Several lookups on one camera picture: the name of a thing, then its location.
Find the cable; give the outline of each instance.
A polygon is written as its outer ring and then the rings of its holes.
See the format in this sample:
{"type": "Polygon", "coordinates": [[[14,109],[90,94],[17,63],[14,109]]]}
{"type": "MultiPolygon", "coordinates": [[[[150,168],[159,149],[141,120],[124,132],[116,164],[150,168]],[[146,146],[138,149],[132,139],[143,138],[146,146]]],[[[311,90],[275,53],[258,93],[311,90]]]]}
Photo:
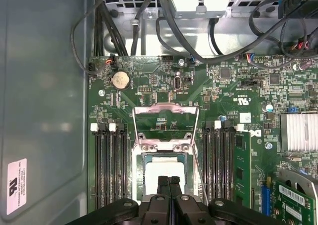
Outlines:
{"type": "MultiPolygon", "coordinates": [[[[304,33],[305,33],[305,36],[304,36],[304,42],[307,42],[307,39],[308,39],[308,35],[307,35],[307,29],[306,29],[306,25],[305,25],[305,22],[303,19],[301,19],[301,24],[302,24],[302,27],[304,28],[304,33]]],[[[286,50],[284,49],[284,35],[285,35],[285,30],[286,30],[286,26],[287,26],[287,22],[283,25],[282,27],[282,30],[281,30],[281,34],[280,34],[280,48],[281,48],[281,51],[283,52],[284,55],[286,55],[287,57],[289,58],[297,58],[297,59],[311,59],[311,58],[314,58],[314,57],[317,57],[318,55],[311,55],[311,56],[300,56],[300,53],[298,52],[296,55],[292,55],[292,54],[289,54],[288,52],[286,52],[286,50]]],[[[305,49],[305,46],[306,44],[301,44],[301,49],[305,49]]]]}
{"type": "Polygon", "coordinates": [[[119,56],[128,55],[121,34],[119,33],[106,4],[103,4],[100,7],[100,12],[117,54],[119,56]]]}
{"type": "MultiPolygon", "coordinates": [[[[220,56],[220,57],[215,57],[215,58],[210,58],[210,59],[205,59],[202,58],[193,48],[192,46],[189,44],[189,42],[187,42],[187,40],[184,38],[184,36],[182,35],[180,29],[178,28],[178,26],[175,23],[175,20],[173,18],[173,15],[171,14],[169,5],[168,5],[168,0],[160,0],[161,2],[161,8],[163,10],[163,14],[172,30],[172,32],[174,33],[174,35],[176,36],[177,40],[179,41],[179,43],[194,57],[196,58],[198,61],[202,62],[202,63],[206,63],[206,64],[217,64],[219,62],[222,61],[226,61],[228,59],[231,59],[239,54],[242,54],[243,52],[246,52],[248,50],[253,49],[255,46],[257,46],[259,43],[261,43],[267,36],[269,36],[271,33],[273,33],[277,28],[279,28],[280,26],[282,26],[285,22],[286,22],[286,18],[281,19],[279,22],[277,22],[275,25],[273,25],[268,31],[266,31],[262,36],[260,36],[259,38],[257,38],[254,42],[250,43],[249,45],[243,47],[242,49],[239,49],[233,53],[230,53],[228,55],[224,55],[224,56],[220,56]]],[[[261,7],[265,5],[264,2],[262,2],[258,7],[261,7]]]]}
{"type": "Polygon", "coordinates": [[[217,52],[218,55],[223,55],[223,53],[221,52],[221,50],[219,49],[217,42],[215,41],[215,37],[214,37],[214,29],[215,29],[215,25],[219,22],[219,19],[217,18],[212,18],[209,21],[210,24],[210,40],[212,43],[212,46],[214,48],[214,50],[217,52]]]}
{"type": "Polygon", "coordinates": [[[74,41],[74,32],[76,27],[79,25],[79,23],[84,20],[86,17],[88,17],[90,14],[93,13],[93,11],[102,3],[104,2],[104,0],[98,0],[95,5],[92,7],[91,10],[89,10],[88,12],[86,12],[71,28],[71,47],[72,47],[72,51],[75,57],[75,60],[77,62],[77,64],[79,65],[79,67],[87,74],[89,75],[97,75],[98,73],[100,73],[104,68],[101,67],[99,68],[97,71],[89,71],[88,69],[85,68],[85,66],[82,64],[82,62],[80,61],[79,55],[77,53],[76,47],[75,47],[75,41],[74,41]]]}
{"type": "MultiPolygon", "coordinates": [[[[307,41],[307,29],[306,29],[306,25],[305,25],[305,22],[304,20],[302,19],[301,20],[301,23],[302,23],[302,27],[303,27],[303,30],[304,30],[304,41],[307,41]]],[[[281,29],[281,33],[280,33],[280,47],[281,47],[281,50],[284,51],[284,36],[285,36],[285,28],[286,28],[286,25],[287,25],[287,21],[284,23],[282,29],[281,29]]],[[[257,67],[259,69],[264,69],[264,70],[277,70],[277,69],[281,69],[285,66],[288,66],[290,65],[290,63],[292,63],[293,61],[295,61],[298,57],[298,55],[302,54],[303,51],[305,49],[305,44],[302,45],[300,51],[296,54],[296,55],[292,55],[291,59],[281,65],[278,65],[278,66],[273,66],[273,67],[267,67],[267,66],[263,66],[263,65],[259,65],[259,64],[256,64],[254,63],[253,61],[250,62],[250,64],[254,67],[257,67]]]]}
{"type": "Polygon", "coordinates": [[[167,50],[173,52],[176,55],[184,56],[184,57],[187,57],[187,58],[191,58],[189,53],[177,51],[174,48],[172,48],[171,46],[169,46],[166,42],[164,42],[164,40],[160,36],[160,21],[162,21],[162,20],[165,20],[165,18],[164,17],[158,17],[157,20],[156,20],[156,34],[157,34],[158,40],[162,44],[162,46],[164,46],[167,50]]]}
{"type": "MultiPolygon", "coordinates": [[[[274,3],[280,0],[265,0],[263,3],[265,4],[270,4],[270,3],[274,3]]],[[[260,37],[261,35],[263,35],[264,33],[262,31],[260,31],[254,23],[254,13],[259,9],[260,7],[256,7],[254,9],[254,11],[251,13],[251,15],[249,16],[248,19],[248,25],[251,29],[251,31],[258,37],[260,37]]],[[[276,44],[277,46],[279,46],[280,42],[279,40],[277,40],[276,38],[272,37],[272,36],[268,36],[266,37],[266,40],[273,42],[274,44],[276,44]]]]}
{"type": "MultiPolygon", "coordinates": [[[[146,8],[149,6],[151,1],[152,0],[145,0],[143,2],[141,7],[139,8],[139,10],[137,11],[137,14],[135,16],[135,20],[140,20],[142,13],[144,12],[144,10],[146,10],[146,8]]],[[[136,55],[138,38],[139,38],[139,26],[134,25],[134,27],[133,27],[133,44],[131,46],[131,51],[130,51],[131,56],[136,55]]]]}
{"type": "Polygon", "coordinates": [[[113,18],[111,16],[106,4],[102,5],[102,9],[103,9],[102,13],[104,16],[105,25],[109,31],[111,39],[113,40],[113,44],[115,45],[115,47],[116,47],[116,45],[118,45],[117,46],[118,50],[116,49],[118,55],[127,56],[128,52],[126,50],[126,46],[125,46],[125,43],[123,41],[123,38],[122,38],[121,34],[119,33],[119,30],[118,30],[117,26],[115,25],[113,18]]]}

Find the wire bundle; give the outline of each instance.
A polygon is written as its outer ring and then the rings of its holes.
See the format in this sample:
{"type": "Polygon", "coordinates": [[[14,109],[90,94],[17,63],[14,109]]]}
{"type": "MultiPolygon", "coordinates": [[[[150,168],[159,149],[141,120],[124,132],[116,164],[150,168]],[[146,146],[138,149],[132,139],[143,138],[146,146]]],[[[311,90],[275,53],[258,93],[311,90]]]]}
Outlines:
{"type": "Polygon", "coordinates": [[[246,54],[246,59],[248,63],[251,63],[254,60],[255,54],[246,54]]]}

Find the ram slot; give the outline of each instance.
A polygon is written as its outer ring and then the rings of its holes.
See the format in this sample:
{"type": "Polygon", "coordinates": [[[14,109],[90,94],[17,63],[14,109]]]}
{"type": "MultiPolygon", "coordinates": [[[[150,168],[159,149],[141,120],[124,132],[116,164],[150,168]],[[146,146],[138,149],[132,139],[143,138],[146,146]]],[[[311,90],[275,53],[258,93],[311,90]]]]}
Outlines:
{"type": "Polygon", "coordinates": [[[214,144],[215,148],[212,151],[215,159],[214,159],[214,171],[215,171],[215,198],[222,198],[222,179],[221,179],[221,153],[220,148],[222,148],[221,144],[221,132],[219,129],[214,131],[214,144]]]}
{"type": "Polygon", "coordinates": [[[119,136],[118,132],[112,132],[110,137],[111,148],[111,175],[112,175],[112,202],[118,199],[118,163],[119,163],[119,136]]]}
{"type": "Polygon", "coordinates": [[[235,146],[235,129],[230,128],[230,147],[228,148],[229,150],[229,160],[228,160],[228,165],[229,165],[229,196],[228,200],[233,201],[234,199],[234,146],[235,146]]]}
{"type": "Polygon", "coordinates": [[[100,188],[100,157],[101,157],[101,134],[100,132],[97,132],[95,134],[95,208],[99,209],[102,207],[101,204],[101,196],[102,196],[102,190],[100,188]]]}
{"type": "Polygon", "coordinates": [[[104,197],[105,197],[105,204],[112,203],[111,201],[111,148],[110,148],[110,141],[111,135],[110,132],[107,131],[104,133],[104,141],[103,141],[103,154],[104,154],[104,197]]]}
{"type": "Polygon", "coordinates": [[[223,168],[222,173],[222,198],[231,200],[233,196],[232,182],[233,182],[233,148],[235,141],[235,132],[233,128],[222,129],[222,148],[221,148],[221,164],[223,168]]]}
{"type": "Polygon", "coordinates": [[[127,156],[127,132],[123,129],[119,131],[119,145],[120,145],[120,155],[121,155],[121,161],[120,161],[120,170],[121,170],[121,181],[120,181],[120,190],[121,198],[127,198],[128,188],[127,188],[127,166],[128,166],[128,156],[127,156]]]}
{"type": "Polygon", "coordinates": [[[213,196],[213,172],[212,172],[212,153],[214,143],[212,143],[211,128],[203,128],[203,180],[207,191],[209,200],[214,198],[213,196]]]}

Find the motherboard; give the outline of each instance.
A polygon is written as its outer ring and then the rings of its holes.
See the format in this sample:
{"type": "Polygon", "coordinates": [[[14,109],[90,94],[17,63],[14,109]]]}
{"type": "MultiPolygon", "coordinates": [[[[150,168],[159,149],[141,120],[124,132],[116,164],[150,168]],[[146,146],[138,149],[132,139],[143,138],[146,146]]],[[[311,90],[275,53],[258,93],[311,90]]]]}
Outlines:
{"type": "Polygon", "coordinates": [[[280,70],[251,67],[244,57],[217,65],[173,56],[109,60],[90,59],[104,70],[89,78],[89,212],[123,197],[142,201],[167,175],[202,199],[205,190],[208,200],[229,199],[289,224],[316,218],[316,202],[277,178],[288,170],[318,179],[318,59],[280,70]]]}

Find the microchip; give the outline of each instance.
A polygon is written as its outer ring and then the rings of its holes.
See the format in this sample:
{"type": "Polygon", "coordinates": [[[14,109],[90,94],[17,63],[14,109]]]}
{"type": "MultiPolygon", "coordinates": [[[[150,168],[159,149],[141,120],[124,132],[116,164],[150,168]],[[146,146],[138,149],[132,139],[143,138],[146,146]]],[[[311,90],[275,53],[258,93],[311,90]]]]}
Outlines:
{"type": "Polygon", "coordinates": [[[243,180],[243,170],[240,168],[237,168],[237,178],[243,180]]]}
{"type": "Polygon", "coordinates": [[[220,69],[220,78],[231,78],[231,69],[230,68],[221,68],[220,69]]]}
{"type": "Polygon", "coordinates": [[[314,91],[314,90],[309,90],[308,91],[308,97],[316,97],[316,96],[317,96],[316,91],[314,91]]]}
{"type": "Polygon", "coordinates": [[[237,147],[243,147],[243,137],[236,136],[236,146],[237,147]]]}
{"type": "Polygon", "coordinates": [[[275,118],[275,113],[272,113],[272,112],[266,113],[267,120],[274,120],[274,118],[275,118]]]}
{"type": "Polygon", "coordinates": [[[203,96],[203,101],[204,102],[209,102],[210,101],[210,96],[203,96]]]}
{"type": "Polygon", "coordinates": [[[243,206],[243,198],[241,198],[240,196],[236,197],[236,203],[243,206]]]}
{"type": "Polygon", "coordinates": [[[280,75],[279,74],[270,74],[269,75],[269,84],[279,84],[280,75]]]}

